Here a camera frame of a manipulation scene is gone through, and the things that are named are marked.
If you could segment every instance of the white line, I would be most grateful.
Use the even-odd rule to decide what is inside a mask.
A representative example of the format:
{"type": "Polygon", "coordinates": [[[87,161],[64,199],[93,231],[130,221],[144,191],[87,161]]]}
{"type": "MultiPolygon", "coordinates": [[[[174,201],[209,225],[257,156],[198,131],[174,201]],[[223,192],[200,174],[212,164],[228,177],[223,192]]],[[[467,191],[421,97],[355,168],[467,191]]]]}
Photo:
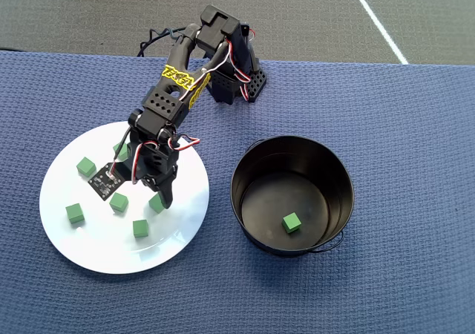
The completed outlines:
{"type": "Polygon", "coordinates": [[[407,59],[402,55],[402,52],[399,50],[398,46],[396,46],[396,43],[394,43],[393,39],[391,39],[391,36],[389,36],[389,33],[387,33],[386,29],[384,28],[383,24],[378,20],[374,12],[371,10],[371,7],[368,5],[368,3],[365,0],[359,0],[361,2],[361,5],[363,5],[364,9],[370,15],[370,18],[373,20],[374,24],[378,28],[379,32],[381,32],[381,35],[383,35],[384,39],[386,42],[389,44],[389,47],[391,47],[391,50],[393,50],[394,54],[396,57],[398,57],[399,61],[403,65],[408,65],[409,62],[407,59]]]}

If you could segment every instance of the black metal bucket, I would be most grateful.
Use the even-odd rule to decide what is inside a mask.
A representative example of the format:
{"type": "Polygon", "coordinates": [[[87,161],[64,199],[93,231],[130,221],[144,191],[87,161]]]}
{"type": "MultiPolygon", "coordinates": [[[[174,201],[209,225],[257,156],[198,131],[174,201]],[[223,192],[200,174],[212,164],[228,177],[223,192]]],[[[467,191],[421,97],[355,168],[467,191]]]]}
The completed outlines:
{"type": "Polygon", "coordinates": [[[231,203],[244,234],[266,252],[296,256],[333,249],[353,210],[350,176],[328,148],[303,137],[259,140],[238,163],[231,203]],[[287,234],[283,217],[296,213],[301,227],[287,234]],[[317,249],[338,234],[326,249],[317,249]]]}

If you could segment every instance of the white plate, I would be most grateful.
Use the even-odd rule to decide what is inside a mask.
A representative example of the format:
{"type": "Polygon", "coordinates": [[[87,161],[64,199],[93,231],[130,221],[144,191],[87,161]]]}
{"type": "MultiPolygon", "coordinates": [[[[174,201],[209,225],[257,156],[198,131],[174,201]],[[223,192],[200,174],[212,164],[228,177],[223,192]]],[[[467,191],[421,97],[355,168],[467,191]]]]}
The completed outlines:
{"type": "Polygon", "coordinates": [[[120,274],[158,266],[183,250],[195,236],[208,208],[205,166],[193,148],[180,152],[170,209],[157,214],[148,205],[154,193],[138,182],[117,190],[128,198],[124,213],[116,213],[88,185],[76,165],[83,157],[99,171],[112,161],[112,149],[127,130],[126,122],[100,126],[76,138],[56,157],[43,180],[39,212],[51,243],[66,258],[97,272],[120,274]],[[79,203],[85,220],[71,224],[66,206],[79,203]],[[135,238],[133,220],[148,221],[148,237],[135,238]]]}

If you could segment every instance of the cable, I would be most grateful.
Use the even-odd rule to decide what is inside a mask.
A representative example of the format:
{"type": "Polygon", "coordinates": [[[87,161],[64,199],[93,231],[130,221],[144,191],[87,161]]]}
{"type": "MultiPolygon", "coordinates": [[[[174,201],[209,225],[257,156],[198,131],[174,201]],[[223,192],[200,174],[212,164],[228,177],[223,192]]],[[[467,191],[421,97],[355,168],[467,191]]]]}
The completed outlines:
{"type": "Polygon", "coordinates": [[[231,46],[231,42],[230,42],[229,43],[229,48],[228,48],[228,53],[226,54],[226,57],[223,59],[223,61],[219,65],[217,65],[216,67],[214,67],[212,69],[208,69],[207,71],[203,72],[203,74],[201,74],[200,78],[196,79],[194,81],[194,83],[191,84],[191,86],[187,89],[187,91],[180,97],[180,101],[183,101],[186,98],[186,96],[188,95],[188,92],[191,91],[206,74],[214,72],[220,66],[222,66],[224,63],[226,63],[226,61],[228,60],[229,55],[231,54],[231,49],[232,49],[232,46],[231,46]]]}
{"type": "Polygon", "coordinates": [[[137,164],[139,161],[140,149],[142,148],[143,145],[155,145],[155,148],[158,147],[158,144],[155,141],[146,141],[137,146],[137,150],[135,150],[134,161],[132,163],[132,176],[131,176],[132,184],[137,184],[137,180],[135,179],[135,174],[137,172],[137,164]]]}
{"type": "Polygon", "coordinates": [[[122,150],[122,146],[124,145],[125,139],[127,138],[128,134],[130,132],[131,132],[131,127],[129,126],[127,131],[125,132],[124,136],[120,140],[119,146],[117,147],[116,153],[114,154],[114,160],[112,161],[111,171],[108,174],[110,176],[114,174],[114,169],[116,167],[116,160],[119,156],[120,150],[122,150]]]}
{"type": "Polygon", "coordinates": [[[249,42],[251,42],[255,38],[255,31],[251,28],[249,29],[249,31],[252,32],[252,38],[249,40],[249,42]]]}
{"type": "Polygon", "coordinates": [[[16,48],[10,48],[10,47],[0,47],[0,50],[8,50],[10,52],[24,52],[24,50],[17,50],[16,48]]]}
{"type": "Polygon", "coordinates": [[[229,45],[231,46],[231,57],[229,58],[232,64],[232,67],[239,73],[235,73],[235,77],[237,80],[243,83],[239,87],[240,93],[243,95],[243,98],[248,102],[249,101],[249,92],[247,91],[247,83],[251,82],[251,77],[245,74],[241,69],[236,67],[235,62],[232,58],[232,43],[228,41],[229,45]]]}
{"type": "Polygon", "coordinates": [[[180,138],[181,136],[184,136],[184,137],[188,138],[189,140],[191,140],[191,142],[188,145],[174,148],[173,145],[171,144],[171,137],[170,137],[168,139],[168,147],[171,148],[174,151],[183,151],[183,150],[186,150],[188,147],[192,147],[193,145],[197,145],[201,141],[200,139],[198,139],[196,137],[190,137],[187,134],[177,135],[177,138],[180,138]]]}
{"type": "Polygon", "coordinates": [[[163,31],[161,33],[158,33],[156,30],[154,30],[153,28],[151,28],[148,32],[148,35],[149,35],[149,38],[148,38],[148,41],[146,42],[140,42],[140,52],[139,54],[137,54],[137,57],[145,57],[144,56],[144,51],[145,49],[147,49],[148,46],[150,46],[152,43],[155,43],[156,41],[158,41],[159,39],[165,37],[165,36],[168,36],[170,35],[170,37],[173,39],[173,40],[177,40],[179,39],[180,37],[179,36],[175,36],[173,33],[175,32],[180,32],[180,31],[183,31],[185,30],[186,27],[180,27],[180,28],[175,28],[174,30],[172,30],[171,28],[167,27],[165,29],[163,29],[163,31]],[[153,36],[153,33],[156,33],[158,36],[155,37],[155,38],[152,38],[153,36]]]}
{"type": "Polygon", "coordinates": [[[245,79],[245,80],[247,81],[247,83],[249,83],[249,82],[251,81],[251,77],[248,76],[247,74],[245,74],[241,69],[239,69],[238,67],[236,67],[235,61],[234,61],[233,58],[232,58],[232,57],[233,57],[233,53],[232,53],[232,43],[231,43],[231,41],[229,41],[229,40],[226,40],[226,41],[227,41],[227,42],[229,43],[229,45],[231,46],[231,58],[230,58],[230,60],[231,60],[232,67],[242,76],[243,79],[245,79]]]}

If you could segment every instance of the black robot bracket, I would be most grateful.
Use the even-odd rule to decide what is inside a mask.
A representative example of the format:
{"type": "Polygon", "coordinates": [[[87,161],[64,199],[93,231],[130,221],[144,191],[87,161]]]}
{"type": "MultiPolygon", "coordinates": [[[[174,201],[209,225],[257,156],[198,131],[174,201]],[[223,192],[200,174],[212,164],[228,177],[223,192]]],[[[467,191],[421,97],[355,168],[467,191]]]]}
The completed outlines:
{"type": "Polygon", "coordinates": [[[190,24],[174,43],[157,85],[150,88],[142,100],[141,109],[130,115],[130,143],[126,161],[116,163],[114,174],[132,180],[134,155],[140,156],[134,180],[141,180],[158,192],[165,208],[173,201],[171,184],[177,176],[180,145],[177,128],[206,86],[217,102],[232,104],[241,95],[243,82],[235,77],[235,66],[251,81],[247,83],[249,102],[254,102],[266,84],[266,74],[255,58],[249,41],[249,26],[234,17],[208,6],[201,15],[202,26],[190,24]],[[191,52],[198,46],[209,62],[195,71],[188,71],[191,52]]]}

